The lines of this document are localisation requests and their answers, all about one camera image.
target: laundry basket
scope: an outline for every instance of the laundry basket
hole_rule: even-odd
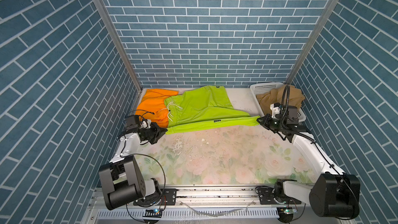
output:
[[[260,94],[260,93],[269,92],[269,91],[271,91],[271,89],[279,88],[279,87],[282,87],[282,86],[283,86],[282,82],[265,82],[265,83],[257,83],[257,84],[254,84],[254,85],[250,86],[250,91],[251,91],[251,93],[252,93],[252,95],[254,97],[254,101],[257,104],[257,108],[260,111],[261,117],[264,116],[264,113],[263,113],[263,110],[260,107],[260,104],[258,103],[256,95]],[[301,110],[301,108],[298,109],[297,115],[298,115],[298,121],[299,122],[303,122],[307,118],[305,116],[304,112]]]

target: orange pants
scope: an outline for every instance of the orange pants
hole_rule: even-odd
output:
[[[167,117],[168,110],[164,104],[164,100],[170,96],[177,95],[177,91],[166,89],[147,89],[141,103],[137,107],[135,114],[144,115],[146,110],[154,112],[155,115],[147,113],[144,115],[146,119],[156,122],[159,127],[167,128],[169,125],[169,118]]]

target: green fabric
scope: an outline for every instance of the green fabric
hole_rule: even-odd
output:
[[[168,97],[170,110],[166,134],[193,132],[234,125],[255,126],[257,118],[235,110],[222,86],[205,86]]]

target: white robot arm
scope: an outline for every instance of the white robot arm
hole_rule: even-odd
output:
[[[279,199],[295,198],[309,204],[320,217],[355,218],[359,214],[360,182],[355,175],[348,175],[333,162],[317,144],[311,132],[298,122],[297,108],[289,106],[289,86],[285,87],[282,104],[271,105],[272,115],[257,121],[283,140],[291,142],[306,159],[317,181],[313,186],[294,180],[278,179],[274,196]]]
[[[159,183],[155,178],[143,179],[134,155],[141,144],[155,144],[166,132],[167,129],[160,128],[154,122],[150,123],[146,119],[140,121],[138,115],[126,118],[125,131],[119,137],[115,155],[98,172],[104,201],[109,210],[144,197],[159,200]],[[127,180],[118,182],[122,176]]]

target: blue brick wallpaper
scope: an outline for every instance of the blue brick wallpaper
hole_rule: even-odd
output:
[[[361,180],[356,222],[396,224],[398,0],[340,0],[294,83],[307,125]]]
[[[103,0],[144,87],[286,79],[327,0]]]
[[[136,94],[92,0],[0,0],[0,223],[81,221]]]

